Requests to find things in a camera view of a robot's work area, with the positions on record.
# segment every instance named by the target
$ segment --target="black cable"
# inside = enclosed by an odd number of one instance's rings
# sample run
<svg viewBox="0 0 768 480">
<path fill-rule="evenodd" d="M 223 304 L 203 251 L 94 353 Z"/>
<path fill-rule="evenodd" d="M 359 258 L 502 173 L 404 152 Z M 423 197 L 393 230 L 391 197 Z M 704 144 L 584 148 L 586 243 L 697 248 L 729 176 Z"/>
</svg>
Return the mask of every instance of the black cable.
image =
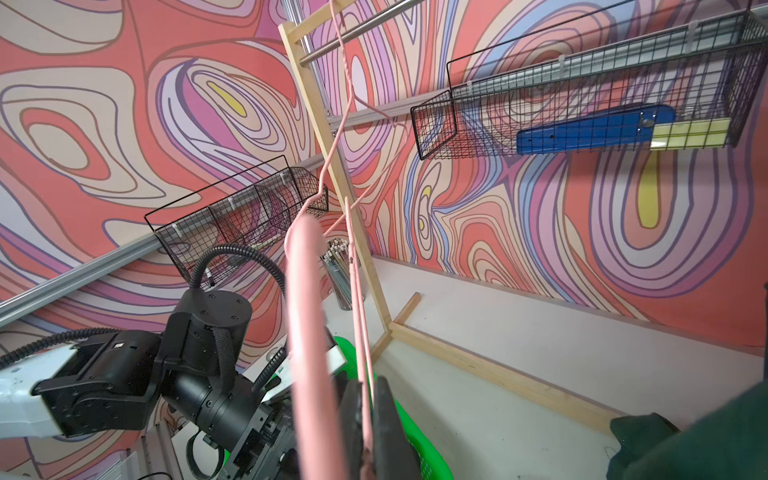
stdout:
<svg viewBox="0 0 768 480">
<path fill-rule="evenodd" d="M 39 352 L 40 350 L 50 348 L 54 345 L 58 345 L 59 343 L 70 342 L 72 340 L 85 339 L 91 335 L 99 335 L 101 333 L 114 333 L 114 332 L 121 332 L 121 331 L 122 330 L 120 329 L 110 329 L 110 328 L 90 328 L 90 329 L 69 330 L 67 332 L 55 333 L 53 335 L 35 340 L 34 342 L 29 343 L 27 345 L 21 346 L 12 352 L 6 353 L 2 357 L 0 357 L 0 369 L 4 369 L 5 367 L 13 363 L 16 363 L 21 359 L 24 359 L 34 353 Z"/>
<path fill-rule="evenodd" d="M 286 276 L 283 273 L 283 271 L 280 269 L 279 266 L 277 266 L 276 263 L 272 261 L 268 256 L 264 255 L 263 253 L 260 253 L 256 251 L 255 249 L 251 247 L 245 247 L 243 245 L 237 245 L 236 243 L 224 243 L 222 245 L 216 245 L 215 247 L 211 247 L 206 251 L 202 257 L 197 261 L 197 264 L 194 267 L 194 271 L 192 272 L 192 277 L 190 278 L 190 288 L 200 288 L 200 284 L 203 281 L 203 275 L 205 274 L 205 269 L 208 267 L 208 263 L 210 263 L 211 260 L 214 259 L 214 257 L 218 257 L 219 255 L 238 255 L 240 257 L 245 257 L 247 259 L 253 260 L 257 262 L 259 265 L 263 266 L 264 269 L 266 269 L 267 272 L 269 272 L 272 277 L 274 277 L 275 281 L 277 282 L 277 285 L 280 286 L 280 291 L 283 292 L 283 296 L 286 295 Z M 288 357 L 288 350 L 285 346 L 280 347 L 280 349 L 277 351 L 274 357 L 267 362 L 266 366 L 264 367 L 264 370 L 261 371 L 259 376 L 256 378 L 256 380 L 253 382 L 253 387 L 251 387 L 251 392 L 254 395 L 257 395 L 258 392 L 264 388 L 267 382 L 270 381 L 272 378 L 272 375 L 277 371 L 278 367 L 280 367 L 280 364 L 283 363 L 283 361 Z M 224 381 L 225 378 L 223 377 L 224 372 L 224 364 L 221 362 L 221 359 L 219 360 L 219 371 L 220 375 L 222 375 L 222 380 Z"/>
<path fill-rule="evenodd" d="M 288 350 L 285 346 L 281 346 L 275 356 L 266 363 L 264 370 L 261 371 L 258 377 L 253 381 L 253 386 L 250 388 L 251 394 L 254 396 L 270 381 L 272 375 L 275 374 L 277 368 L 288 357 Z"/>
<path fill-rule="evenodd" d="M 195 478 L 197 478 L 198 480 L 211 480 L 216 475 L 219 475 L 221 468 L 224 466 L 224 447 L 219 445 L 217 448 L 217 450 L 219 451 L 219 459 L 216 462 L 216 468 L 214 469 L 214 473 L 210 475 L 205 475 L 203 471 L 200 470 L 200 467 L 197 466 L 197 461 L 194 459 L 194 440 L 197 438 L 197 435 L 200 432 L 202 432 L 202 430 L 197 430 L 197 432 L 195 432 L 195 434 L 192 435 L 189 440 L 187 440 L 187 464 L 190 467 L 190 472 L 192 472 L 192 475 L 194 475 Z"/>
<path fill-rule="evenodd" d="M 235 354 L 232 347 L 232 336 L 230 331 L 215 326 L 213 328 L 214 340 L 216 341 L 216 351 L 219 356 L 219 380 L 216 382 L 220 392 L 229 393 L 235 384 Z"/>
<path fill-rule="evenodd" d="M 251 247 L 237 245 L 236 243 L 223 243 L 221 245 L 216 245 L 215 247 L 209 248 L 208 251 L 202 257 L 200 257 L 194 267 L 194 272 L 192 272 L 192 277 L 190 278 L 190 288 L 200 288 L 200 284 L 203 281 L 203 275 L 205 274 L 205 269 L 208 267 L 208 263 L 210 263 L 214 257 L 227 254 L 246 257 L 247 259 L 253 260 L 263 266 L 266 271 L 275 278 L 275 281 L 277 281 L 277 284 L 280 286 L 280 290 L 283 292 L 283 296 L 285 296 L 286 276 L 283 274 L 283 271 L 280 269 L 280 267 L 278 267 L 272 261 L 272 259 L 263 253 L 260 253 Z"/>
<path fill-rule="evenodd" d="M 145 478 L 150 478 L 150 477 L 155 476 L 155 475 L 165 475 L 168 478 L 170 478 L 170 480 L 174 480 L 174 478 L 172 476 L 170 476 L 170 473 L 168 473 L 168 472 L 147 473 L 143 477 L 136 478 L 136 480 L 144 480 Z"/>
</svg>

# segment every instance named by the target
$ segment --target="green basket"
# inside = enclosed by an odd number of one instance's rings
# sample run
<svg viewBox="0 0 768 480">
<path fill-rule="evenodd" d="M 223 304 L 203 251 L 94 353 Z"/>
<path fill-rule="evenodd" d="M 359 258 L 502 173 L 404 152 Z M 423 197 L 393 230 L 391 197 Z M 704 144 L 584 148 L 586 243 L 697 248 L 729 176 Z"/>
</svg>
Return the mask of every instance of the green basket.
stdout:
<svg viewBox="0 0 768 480">
<path fill-rule="evenodd" d="M 357 379 L 357 356 L 355 352 L 355 346 L 349 342 L 349 340 L 340 336 L 334 337 L 336 343 L 339 344 L 339 348 L 344 354 L 346 359 L 346 365 L 341 368 L 346 372 L 347 378 Z M 405 410 L 402 409 L 399 402 L 395 400 L 397 406 L 397 412 L 400 414 L 400 422 L 402 422 L 402 429 L 406 433 L 408 441 L 419 453 L 421 459 L 422 478 L 424 480 L 453 480 L 453 474 L 451 469 L 442 459 L 442 455 L 437 449 L 432 446 L 429 439 L 419 430 L 419 427 L 411 420 Z"/>
</svg>

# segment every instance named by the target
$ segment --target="wooden frame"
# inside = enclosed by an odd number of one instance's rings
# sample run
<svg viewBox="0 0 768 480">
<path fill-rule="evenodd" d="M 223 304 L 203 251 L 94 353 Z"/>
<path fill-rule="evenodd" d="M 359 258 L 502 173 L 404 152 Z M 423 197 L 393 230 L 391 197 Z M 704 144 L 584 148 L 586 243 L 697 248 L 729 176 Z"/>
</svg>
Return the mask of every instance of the wooden frame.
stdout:
<svg viewBox="0 0 768 480">
<path fill-rule="evenodd" d="M 335 5 L 339 7 L 339 11 L 355 2 L 355 0 L 334 1 Z M 299 63 L 306 52 L 298 44 L 304 36 L 312 33 L 312 31 L 329 19 L 330 8 L 328 5 L 324 5 L 312 13 L 304 22 L 298 25 L 287 22 L 278 28 L 293 70 L 293 76 L 299 88 L 299 93 L 306 105 L 320 150 L 326 159 L 329 156 L 333 143 L 333 134 L 326 117 L 325 106 L 321 101 L 322 96 L 314 73 L 309 68 L 302 67 Z M 331 157 L 329 174 L 339 199 L 348 197 L 350 200 L 354 200 L 353 186 L 337 153 Z M 401 340 L 460 369 L 464 369 L 491 383 L 517 393 L 531 402 L 577 420 L 598 432 L 610 435 L 609 425 L 611 420 L 619 415 L 617 412 L 576 396 L 573 393 L 566 392 L 556 386 L 523 375 L 506 366 L 490 362 L 487 359 L 483 359 L 480 356 L 466 352 L 440 339 L 425 335 L 406 326 L 406 320 L 419 304 L 421 299 L 420 293 L 413 294 L 397 316 L 397 319 L 393 322 L 386 299 L 384 298 L 381 283 L 379 282 L 379 276 L 376 273 L 376 267 L 373 264 L 366 228 L 357 210 L 353 210 L 351 215 L 352 218 L 348 219 L 348 221 L 352 222 L 352 231 L 356 240 L 360 265 L 368 280 L 370 293 L 379 312 L 379 318 L 384 325 L 384 336 L 374 345 L 371 352 L 373 361 L 379 358 L 392 339 Z"/>
<path fill-rule="evenodd" d="M 330 8 L 328 8 L 328 18 L 330 18 Z M 319 22 L 322 15 L 313 20 Z M 283 44 L 286 48 L 286 54 L 290 61 L 291 68 L 293 69 L 293 76 L 296 79 L 296 84 L 299 87 L 299 93 L 304 105 L 306 106 L 307 113 L 310 117 L 310 122 L 315 131 L 315 138 L 320 145 L 320 150 L 323 152 L 323 158 L 328 159 L 330 154 L 331 145 L 333 144 L 333 134 L 331 133 L 331 127 L 326 119 L 326 109 L 320 100 L 320 88 L 315 79 L 314 73 L 307 68 L 302 67 L 299 64 L 299 60 L 304 56 L 303 47 L 297 44 L 301 37 L 310 33 L 316 28 L 313 26 L 309 31 L 306 31 L 306 22 L 302 22 L 301 25 L 305 25 L 303 28 L 297 27 L 292 22 L 283 23 L 279 26 L 280 37 L 283 39 Z M 302 35 L 296 35 L 295 31 L 303 32 Z M 353 202 L 355 192 L 349 178 L 346 175 L 344 165 L 339 158 L 338 153 L 334 153 L 331 157 L 328 173 L 333 182 L 333 186 L 336 189 L 336 195 L 343 201 L 345 197 L 349 198 L 350 202 Z M 389 324 L 392 322 L 392 317 L 389 314 L 389 308 L 384 298 L 384 292 L 382 291 L 381 283 L 379 282 L 379 276 L 376 274 L 376 268 L 373 266 L 373 258 L 371 257 L 371 250 L 368 246 L 368 235 L 366 233 L 365 225 L 362 223 L 362 218 L 357 210 L 351 212 L 352 218 L 347 219 L 352 222 L 352 232 L 355 236 L 355 244 L 357 245 L 357 256 L 360 260 L 360 266 L 368 281 L 368 286 L 373 296 L 373 302 L 376 304 L 376 310 L 379 312 L 379 318 L 384 325 L 385 334 L 389 335 Z"/>
</svg>

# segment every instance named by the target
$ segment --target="wire mesh basket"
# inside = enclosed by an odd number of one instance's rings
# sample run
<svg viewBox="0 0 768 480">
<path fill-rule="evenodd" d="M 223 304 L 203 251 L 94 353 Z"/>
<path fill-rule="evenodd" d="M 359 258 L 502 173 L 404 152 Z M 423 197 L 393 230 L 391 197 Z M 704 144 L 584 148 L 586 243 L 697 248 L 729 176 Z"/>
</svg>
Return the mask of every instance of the wire mesh basket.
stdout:
<svg viewBox="0 0 768 480">
<path fill-rule="evenodd" d="M 253 173 L 255 168 L 220 180 L 194 194 L 235 176 Z M 317 177 L 306 169 L 286 167 L 162 227 L 155 228 L 149 217 L 172 208 L 175 202 L 151 211 L 144 219 L 152 227 L 181 276 L 189 282 L 197 260 L 215 245 L 236 243 L 262 250 L 282 240 L 306 199 L 317 192 L 317 183 Z M 326 187 L 323 196 L 307 208 L 307 213 L 320 217 L 327 211 Z M 203 288 L 213 288 L 243 263 L 245 259 L 233 255 L 215 257 L 208 264 Z"/>
<path fill-rule="evenodd" d="M 451 87 L 411 109 L 416 145 L 423 160 L 736 145 L 767 61 L 752 12 L 691 22 Z"/>
</svg>

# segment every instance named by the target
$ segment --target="patterned wall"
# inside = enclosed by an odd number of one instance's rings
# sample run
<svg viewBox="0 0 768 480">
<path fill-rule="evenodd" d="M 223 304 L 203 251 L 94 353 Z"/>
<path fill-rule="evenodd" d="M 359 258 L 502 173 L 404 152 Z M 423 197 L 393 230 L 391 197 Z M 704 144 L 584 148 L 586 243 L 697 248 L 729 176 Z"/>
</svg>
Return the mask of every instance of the patterned wall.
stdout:
<svg viewBox="0 0 768 480">
<path fill-rule="evenodd" d="M 313 2 L 313 9 L 321 2 Z M 435 0 L 349 47 L 375 104 L 445 87 L 451 58 L 612 0 Z M 453 84 L 743 8 L 746 1 L 637 0 L 457 62 Z M 384 8 L 357 2 L 347 26 Z M 315 34 L 327 40 L 330 27 Z M 346 100 L 335 55 L 329 96 Z M 347 132 L 356 186 L 396 166 L 365 205 L 375 250 L 435 270 L 659 323 L 734 346 L 765 335 L 768 101 L 736 148 L 421 161 L 408 118 Z"/>
<path fill-rule="evenodd" d="M 450 58 L 608 3 L 428 0 L 350 45 L 355 85 L 377 104 L 432 91 Z M 452 80 L 744 3 L 637 0 L 472 58 Z M 384 6 L 361 0 L 346 24 Z M 148 209 L 254 158 L 313 154 L 276 31 L 284 16 L 280 0 L 0 0 L 0 300 L 145 234 Z M 313 40 L 330 35 L 326 25 Z M 320 62 L 338 111 L 337 65 L 335 55 Z M 364 204 L 383 255 L 757 346 L 768 267 L 768 171 L 753 161 L 768 147 L 762 100 L 735 149 L 420 161 L 408 121 L 356 127 L 342 147 L 359 189 L 396 163 Z M 190 197 L 168 220 L 231 191 Z M 283 262 L 279 247 L 270 253 Z M 255 268 L 226 288 L 254 305 L 244 366 L 280 334 L 280 295 Z M 6 326 L 0 349 L 83 326 L 161 330 L 183 290 L 153 253 Z M 91 478 L 136 437 L 0 441 L 0 469 Z"/>
<path fill-rule="evenodd" d="M 314 155 L 284 21 L 280 0 L 0 0 L 0 301 L 145 235 L 152 208 L 257 161 Z M 284 264 L 282 247 L 270 255 Z M 284 333 L 280 290 L 255 266 L 222 288 L 253 305 L 244 367 Z M 155 252 L 7 325 L 0 350 L 87 326 L 161 331 L 184 290 Z M 0 440 L 0 470 L 93 478 L 137 436 Z"/>
</svg>

